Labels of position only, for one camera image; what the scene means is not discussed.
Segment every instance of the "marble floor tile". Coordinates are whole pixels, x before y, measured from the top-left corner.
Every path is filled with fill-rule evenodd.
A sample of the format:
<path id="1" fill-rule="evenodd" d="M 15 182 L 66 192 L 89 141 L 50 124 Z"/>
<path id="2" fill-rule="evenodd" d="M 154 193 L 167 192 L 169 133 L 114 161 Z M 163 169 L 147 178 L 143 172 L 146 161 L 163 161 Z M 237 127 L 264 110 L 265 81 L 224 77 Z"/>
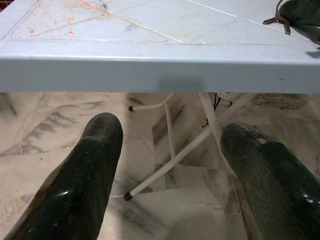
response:
<path id="1" fill-rule="evenodd" d="M 155 171 L 162 164 L 155 165 Z M 225 213 L 240 213 L 233 180 L 226 169 L 176 165 L 152 185 L 152 190 L 207 188 Z"/>
<path id="2" fill-rule="evenodd" d="M 37 121 L 34 113 L 43 96 L 43 92 L 0 93 L 0 153 L 19 142 Z"/>
<path id="3" fill-rule="evenodd" d="M 129 112 L 128 105 L 127 101 L 119 99 L 59 106 L 20 142 L 2 152 L 0 156 L 72 148 L 88 121 L 102 112 L 113 113 L 119 118 L 127 138 L 147 141 L 151 148 L 152 132 L 147 119 Z"/>
<path id="4" fill-rule="evenodd" d="M 124 139 L 99 239 L 260 240 L 245 196 L 212 136 L 131 201 L 120 197 L 170 160 L 164 107 L 134 112 L 128 107 L 160 103 L 167 95 L 10 93 L 17 116 L 7 103 L 7 108 L 0 105 L 0 238 L 71 151 L 88 120 L 110 112 L 120 119 Z M 214 94 L 209 96 L 213 102 Z M 227 107 L 219 105 L 217 115 Z M 196 93 L 176 93 L 169 108 L 179 152 L 203 130 L 206 116 Z M 231 122 L 282 141 L 320 181 L 320 95 L 257 94 L 222 126 Z"/>
<path id="5" fill-rule="evenodd" d="M 226 216 L 206 188 L 110 198 L 98 239 L 226 240 Z"/>
<path id="6" fill-rule="evenodd" d="M 226 225 L 228 240 L 248 240 L 243 216 L 241 214 L 227 214 Z"/>

